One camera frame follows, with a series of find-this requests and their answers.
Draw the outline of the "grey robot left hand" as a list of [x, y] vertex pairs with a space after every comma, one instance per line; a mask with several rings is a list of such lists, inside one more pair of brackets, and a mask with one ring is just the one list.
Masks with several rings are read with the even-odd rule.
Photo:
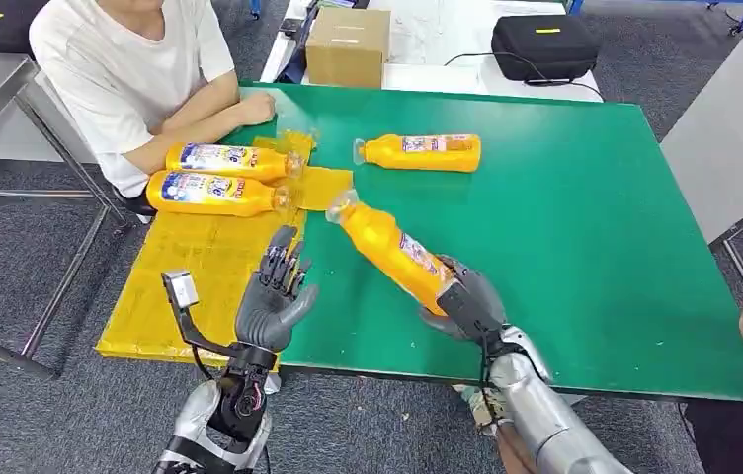
[[280, 353], [312, 309], [319, 286], [305, 283], [311, 262], [300, 259], [304, 242], [294, 242], [296, 234], [296, 227], [281, 226], [251, 274], [235, 316], [239, 342]]

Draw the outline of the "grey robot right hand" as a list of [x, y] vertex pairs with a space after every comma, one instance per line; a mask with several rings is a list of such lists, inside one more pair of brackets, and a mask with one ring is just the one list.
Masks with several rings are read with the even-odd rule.
[[490, 347], [500, 340], [508, 325], [504, 305], [493, 284], [479, 271], [446, 255], [438, 258], [453, 272], [454, 282], [439, 297], [446, 316], [419, 309], [429, 327], [455, 339]]

